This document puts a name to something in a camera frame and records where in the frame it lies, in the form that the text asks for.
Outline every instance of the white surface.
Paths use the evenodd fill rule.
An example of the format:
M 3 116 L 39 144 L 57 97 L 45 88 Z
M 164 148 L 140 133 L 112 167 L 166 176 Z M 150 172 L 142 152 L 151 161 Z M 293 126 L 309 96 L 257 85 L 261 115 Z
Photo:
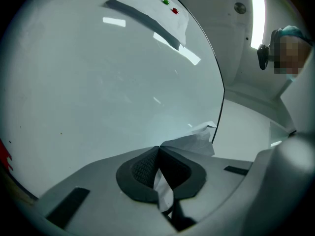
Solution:
M 167 32 L 173 35 L 182 44 L 186 45 L 186 28 L 188 24 L 188 12 L 185 8 L 175 3 L 174 0 L 168 0 L 169 5 L 163 3 L 163 0 L 117 0 L 130 7 L 135 8 L 141 13 L 154 19 Z M 175 14 L 172 8 L 178 9 Z
M 121 27 L 126 27 L 126 20 L 103 17 L 103 22 L 107 24 L 113 24 Z
M 297 132 L 315 133 L 315 50 L 312 49 L 302 72 L 281 95 Z
M 258 49 L 262 44 L 265 30 L 265 0 L 252 0 L 251 47 Z
M 223 85 L 195 20 L 196 65 L 106 1 L 28 0 L 1 43 L 0 138 L 37 197 L 91 162 L 218 122 Z
M 170 44 L 167 43 L 167 41 L 164 38 L 162 38 L 160 35 L 158 35 L 156 32 L 154 32 L 153 38 L 155 38 L 159 42 L 167 45 L 173 51 L 175 51 L 175 52 L 179 53 L 180 55 L 186 57 L 193 65 L 197 65 L 199 63 L 200 57 L 198 57 L 195 53 L 193 53 L 190 50 L 188 50 L 186 47 L 183 47 L 182 45 L 180 45 L 178 50 L 176 50 L 175 48 L 170 46 Z
M 278 141 L 285 141 L 289 137 L 289 133 L 276 123 L 270 122 L 270 144 Z
M 270 146 L 270 120 L 242 105 L 224 100 L 213 142 L 215 157 L 253 162 Z

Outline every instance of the white plastic panel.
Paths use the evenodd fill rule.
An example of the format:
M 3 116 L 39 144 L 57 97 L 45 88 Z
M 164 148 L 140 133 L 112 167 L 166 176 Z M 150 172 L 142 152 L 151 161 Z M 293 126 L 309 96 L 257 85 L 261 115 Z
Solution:
M 106 1 L 28 0 L 1 42 L 0 138 L 37 197 L 93 161 L 218 123 L 220 71 L 193 17 L 178 52 Z

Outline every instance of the red marking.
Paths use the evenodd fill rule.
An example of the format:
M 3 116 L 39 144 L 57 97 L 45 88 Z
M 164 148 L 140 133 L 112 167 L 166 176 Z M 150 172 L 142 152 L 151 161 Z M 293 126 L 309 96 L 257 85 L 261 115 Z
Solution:
M 173 11 L 175 14 L 178 14 L 178 13 L 179 13 L 178 9 L 176 9 L 176 8 L 173 8 L 172 11 Z
M 3 145 L 0 139 L 0 161 L 7 171 L 9 171 L 9 167 L 11 168 L 11 170 L 13 170 L 11 165 L 9 165 L 7 158 L 10 158 L 12 160 L 11 155 L 6 150 L 5 146 Z

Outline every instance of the curved edge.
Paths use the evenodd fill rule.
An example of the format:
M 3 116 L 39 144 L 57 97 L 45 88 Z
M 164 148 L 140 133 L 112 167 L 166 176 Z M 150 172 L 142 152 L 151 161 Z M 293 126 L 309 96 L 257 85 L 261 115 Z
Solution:
M 123 163 L 116 171 L 116 181 L 118 186 L 127 196 L 133 200 L 158 204 L 157 191 L 136 180 L 133 174 L 134 165 L 141 163 L 143 160 L 152 156 L 154 153 L 158 154 L 157 146 Z
M 165 147 L 160 147 L 159 152 L 161 161 L 167 162 L 168 157 L 172 157 L 174 160 L 174 166 L 176 166 L 176 164 L 182 164 L 189 170 L 188 178 L 184 178 L 184 181 L 179 182 L 177 179 L 175 179 L 177 177 L 177 172 L 174 170 L 175 167 L 172 167 L 171 171 L 169 171 L 167 165 L 166 167 L 163 167 L 165 163 L 160 164 L 160 169 L 166 181 L 173 189 L 174 203 L 176 200 L 194 197 L 206 182 L 207 173 L 205 169 L 199 164 Z
M 0 163 L 0 165 L 1 165 L 1 167 L 3 168 L 3 174 L 7 174 L 11 179 L 12 179 L 12 181 L 26 194 L 26 195 L 28 195 L 32 200 L 34 200 L 34 201 L 37 201 L 38 200 L 38 197 L 37 196 L 35 196 L 34 194 L 32 194 L 30 191 L 28 191 L 22 184 L 20 184 L 19 182 L 18 182 L 18 180 L 16 180 L 15 179 L 15 177 L 9 172 L 9 171 L 7 171 L 5 168 L 4 168 L 4 166 L 3 166 L 3 164 L 2 163 Z
M 272 152 L 272 149 L 260 151 L 248 174 L 234 191 L 184 235 L 241 235 L 245 215 L 259 192 Z
M 217 65 L 218 65 L 218 68 L 219 68 L 219 72 L 220 72 L 220 76 L 221 76 L 221 80 L 222 80 L 222 85 L 223 85 L 223 98 L 222 98 L 222 103 L 221 103 L 221 109 L 220 109 L 220 113 L 219 113 L 219 118 L 218 118 L 218 122 L 217 122 L 217 128 L 215 130 L 215 133 L 213 135 L 213 138 L 211 140 L 211 143 L 213 143 L 214 139 L 215 139 L 215 136 L 216 136 L 216 133 L 217 133 L 217 130 L 218 130 L 218 127 L 219 127 L 219 122 L 220 122 L 220 118 L 221 118 L 221 113 L 222 113 L 222 108 L 223 108 L 223 102 L 224 102 L 224 96 L 225 96 L 225 86 L 224 86 L 224 82 L 223 82 L 223 77 L 222 77 L 222 73 L 221 73 L 221 69 L 220 69 L 220 66 L 219 66 L 219 63 L 218 63 L 218 59 L 217 59 L 217 56 L 216 56 L 216 53 L 215 51 L 213 50 L 213 47 L 206 35 L 206 33 L 204 32 L 203 28 L 201 27 L 201 25 L 199 24 L 199 22 L 196 20 L 196 18 L 194 17 L 194 15 L 187 9 L 187 7 L 180 1 L 180 0 L 177 0 L 188 12 L 189 14 L 193 17 L 193 19 L 197 22 L 197 24 L 199 25 L 200 29 L 202 30 L 203 34 L 205 35 L 206 39 L 208 40 L 209 42 L 209 45 L 212 49 L 212 52 L 216 58 L 216 62 L 217 62 Z

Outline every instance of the white wall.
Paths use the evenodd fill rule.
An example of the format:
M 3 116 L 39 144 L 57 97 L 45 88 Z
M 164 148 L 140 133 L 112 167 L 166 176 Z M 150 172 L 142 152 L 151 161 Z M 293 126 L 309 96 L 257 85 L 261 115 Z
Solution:
M 254 161 L 269 145 L 270 119 L 225 99 L 213 143 L 215 157 Z
M 250 108 L 263 116 L 273 120 L 287 133 L 295 130 L 292 119 L 281 99 L 263 101 L 247 94 L 236 92 L 225 87 L 225 99 Z
M 277 124 L 270 122 L 270 144 L 278 141 L 284 141 L 289 137 L 289 133 Z

